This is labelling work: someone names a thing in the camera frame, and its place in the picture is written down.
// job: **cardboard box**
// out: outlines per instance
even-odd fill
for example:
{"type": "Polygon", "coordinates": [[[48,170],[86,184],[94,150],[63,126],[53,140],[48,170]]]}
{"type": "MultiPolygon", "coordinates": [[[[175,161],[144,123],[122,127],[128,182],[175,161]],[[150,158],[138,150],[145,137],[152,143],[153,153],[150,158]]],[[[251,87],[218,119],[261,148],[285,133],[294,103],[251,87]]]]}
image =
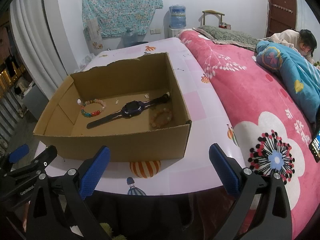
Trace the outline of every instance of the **cardboard box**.
{"type": "MultiPolygon", "coordinates": [[[[85,107],[86,112],[100,109],[98,104],[85,107]]],[[[111,150],[111,161],[135,162],[183,158],[190,128],[190,115],[169,56],[159,53],[71,74],[52,96],[33,133],[44,144],[54,145],[63,158],[85,160],[105,145],[111,150]],[[171,97],[167,104],[130,119],[86,128],[89,122],[120,110],[130,101],[148,101],[167,92],[171,97]],[[82,102],[101,99],[107,108],[98,116],[84,117],[79,98],[82,102]],[[164,107],[172,110],[172,121],[161,129],[152,128],[151,116],[164,107]]]]}

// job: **black hair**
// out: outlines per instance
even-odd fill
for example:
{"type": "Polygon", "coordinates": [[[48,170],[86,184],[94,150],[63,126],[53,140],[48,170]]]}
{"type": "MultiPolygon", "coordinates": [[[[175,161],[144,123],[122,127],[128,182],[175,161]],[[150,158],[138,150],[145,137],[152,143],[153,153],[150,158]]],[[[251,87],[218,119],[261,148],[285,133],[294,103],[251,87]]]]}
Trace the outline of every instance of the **black hair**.
{"type": "Polygon", "coordinates": [[[303,42],[306,46],[310,47],[311,57],[313,57],[313,52],[317,47],[317,41],[314,35],[309,30],[301,30],[299,31],[299,42],[303,42]]]}

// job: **black watch strap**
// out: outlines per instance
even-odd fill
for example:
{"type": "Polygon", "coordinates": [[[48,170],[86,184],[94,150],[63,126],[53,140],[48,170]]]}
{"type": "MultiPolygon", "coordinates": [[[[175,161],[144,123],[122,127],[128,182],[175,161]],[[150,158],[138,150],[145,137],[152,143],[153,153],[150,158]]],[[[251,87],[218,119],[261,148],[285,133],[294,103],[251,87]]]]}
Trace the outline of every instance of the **black watch strap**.
{"type": "MultiPolygon", "coordinates": [[[[148,109],[152,106],[155,106],[155,105],[158,105],[158,104],[165,104],[166,102],[168,102],[170,100],[170,96],[168,94],[164,94],[163,96],[159,97],[159,98],[155,98],[155,99],[152,99],[150,101],[146,101],[146,102],[143,102],[143,105],[144,105],[144,108],[143,110],[145,109],[148,109]]],[[[118,119],[118,118],[121,118],[123,117],[122,116],[122,109],[113,113],[113,114],[109,114],[105,117],[102,117],[96,121],[93,121],[93,122],[89,122],[87,124],[87,129],[91,129],[91,128],[94,128],[96,126],[99,126],[101,124],[104,124],[106,122],[110,122],[112,120],[115,120],[115,119],[118,119]]]]}
{"type": "Polygon", "coordinates": [[[163,96],[161,96],[159,98],[155,98],[155,99],[152,99],[150,101],[143,102],[144,109],[148,109],[148,108],[150,108],[152,106],[159,105],[159,104],[165,104],[169,100],[170,100],[169,95],[168,94],[164,94],[163,96]]]}
{"type": "Polygon", "coordinates": [[[87,129],[91,129],[93,127],[99,126],[101,124],[104,124],[106,122],[110,122],[112,120],[115,120],[115,119],[118,119],[118,118],[121,118],[121,117],[122,117],[122,113],[121,113],[121,110],[119,110],[119,111],[117,111],[117,112],[115,112],[113,114],[109,114],[109,115],[107,115],[105,117],[102,117],[102,118],[100,118],[98,120],[95,120],[93,122],[89,122],[87,124],[87,129]]]}

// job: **wall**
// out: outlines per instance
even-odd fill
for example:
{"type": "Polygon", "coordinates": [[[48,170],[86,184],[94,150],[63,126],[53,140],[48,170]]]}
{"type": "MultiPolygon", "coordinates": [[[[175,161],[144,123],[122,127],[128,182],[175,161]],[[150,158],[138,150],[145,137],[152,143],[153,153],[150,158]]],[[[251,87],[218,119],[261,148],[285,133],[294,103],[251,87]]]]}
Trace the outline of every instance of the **wall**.
{"type": "MultiPolygon", "coordinates": [[[[223,21],[231,24],[233,30],[251,34],[256,38],[263,38],[266,30],[268,0],[163,0],[163,9],[156,9],[150,28],[161,28],[161,34],[147,34],[139,36],[139,41],[156,41],[168,37],[169,6],[184,4],[187,7],[187,28],[198,27],[202,21],[202,11],[213,9],[226,16],[223,21]]],[[[297,30],[309,29],[320,42],[320,25],[305,0],[297,0],[298,19],[297,30]]],[[[59,0],[61,17],[65,25],[72,51],[77,62],[88,53],[84,41],[82,25],[82,0],[59,0]]],[[[218,25],[218,18],[213,15],[206,17],[206,23],[218,25]]],[[[111,49],[122,48],[121,38],[104,38],[104,47],[111,49]]],[[[320,58],[320,48],[316,49],[314,58],[320,58]]]]}
{"type": "Polygon", "coordinates": [[[75,60],[81,60],[89,54],[83,34],[82,9],[78,0],[58,0],[62,22],[75,60]]]}
{"type": "MultiPolygon", "coordinates": [[[[140,40],[156,41],[168,37],[169,6],[184,4],[187,7],[187,28],[198,27],[202,21],[203,10],[216,10],[226,14],[223,21],[231,24],[232,29],[240,30],[257,38],[263,38],[267,21],[267,0],[163,0],[163,9],[156,9],[150,28],[161,28],[161,34],[140,36],[140,40]]],[[[78,0],[79,9],[82,10],[82,0],[78,0]]],[[[218,19],[209,15],[207,24],[218,25],[218,19]]],[[[106,48],[121,48],[120,38],[104,39],[106,48]]]]}
{"type": "Polygon", "coordinates": [[[318,61],[320,60],[320,24],[305,0],[297,0],[297,7],[296,30],[307,29],[313,33],[318,43],[318,48],[313,53],[313,59],[318,61]]]}
{"type": "Polygon", "coordinates": [[[79,67],[69,44],[69,38],[66,33],[68,26],[66,22],[62,20],[63,14],[59,8],[58,0],[44,0],[44,9],[51,36],[62,64],[67,74],[72,74],[76,69],[79,69],[79,67]]]}

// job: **blue blanket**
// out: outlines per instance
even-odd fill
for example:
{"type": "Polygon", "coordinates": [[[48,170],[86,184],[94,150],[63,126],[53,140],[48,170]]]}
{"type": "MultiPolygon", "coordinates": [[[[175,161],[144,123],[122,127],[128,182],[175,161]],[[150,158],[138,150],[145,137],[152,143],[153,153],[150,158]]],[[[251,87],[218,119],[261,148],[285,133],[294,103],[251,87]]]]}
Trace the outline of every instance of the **blue blanket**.
{"type": "Polygon", "coordinates": [[[309,122],[316,122],[320,105],[320,70],[295,50],[278,43],[260,41],[257,52],[257,63],[281,77],[309,122]]]}
{"type": "Polygon", "coordinates": [[[121,36],[126,27],[144,35],[155,10],[162,7],[162,0],[82,0],[85,34],[89,38],[86,21],[96,17],[102,37],[121,36]]]}

